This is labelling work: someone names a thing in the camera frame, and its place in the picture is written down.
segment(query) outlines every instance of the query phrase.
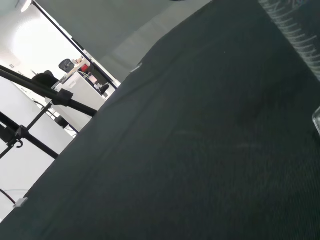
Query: tripod leg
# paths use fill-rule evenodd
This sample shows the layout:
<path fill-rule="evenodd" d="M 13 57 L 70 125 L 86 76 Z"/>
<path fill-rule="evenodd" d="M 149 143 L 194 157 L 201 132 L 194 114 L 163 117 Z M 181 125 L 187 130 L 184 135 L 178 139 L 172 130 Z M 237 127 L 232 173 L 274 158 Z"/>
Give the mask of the tripod leg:
<path fill-rule="evenodd" d="M 26 128 L 28 131 L 36 124 L 36 122 L 39 121 L 39 119 L 46 114 L 46 112 L 51 108 L 52 102 L 50 102 L 40 113 L 36 118 L 30 123 L 30 125 Z"/>
<path fill-rule="evenodd" d="M 6 150 L 4 150 L 1 154 L 0 154 L 0 159 L 2 159 L 11 149 L 14 148 L 15 145 L 11 145 L 11 146 L 8 146 L 6 148 Z"/>
<path fill-rule="evenodd" d="M 53 151 L 50 147 L 48 147 L 47 145 L 45 145 L 44 143 L 39 141 L 37 138 L 32 136 L 30 133 L 26 134 L 24 136 L 24 138 L 27 139 L 30 143 L 32 143 L 36 147 L 38 147 L 39 149 L 41 149 L 42 151 L 44 151 L 46 154 L 48 154 L 53 159 L 56 159 L 57 157 L 59 157 L 58 153 Z"/>

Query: black chair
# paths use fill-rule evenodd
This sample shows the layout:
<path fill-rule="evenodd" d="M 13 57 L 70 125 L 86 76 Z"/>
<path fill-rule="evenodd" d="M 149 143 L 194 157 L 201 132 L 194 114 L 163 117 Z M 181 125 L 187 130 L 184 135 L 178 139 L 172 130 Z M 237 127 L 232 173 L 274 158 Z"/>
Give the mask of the black chair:
<path fill-rule="evenodd" d="M 75 68 L 75 65 L 72 63 L 70 59 L 66 59 L 59 64 L 59 68 L 68 74 L 71 72 L 72 69 Z"/>

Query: dark green cloth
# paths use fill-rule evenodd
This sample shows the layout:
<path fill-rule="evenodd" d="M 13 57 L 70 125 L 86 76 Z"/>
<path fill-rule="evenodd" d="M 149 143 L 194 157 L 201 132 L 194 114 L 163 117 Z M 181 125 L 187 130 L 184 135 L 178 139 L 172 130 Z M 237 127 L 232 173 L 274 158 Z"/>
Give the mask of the dark green cloth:
<path fill-rule="evenodd" d="M 262 8 L 215 0 L 142 62 L 1 239 L 319 239 L 320 83 Z"/>

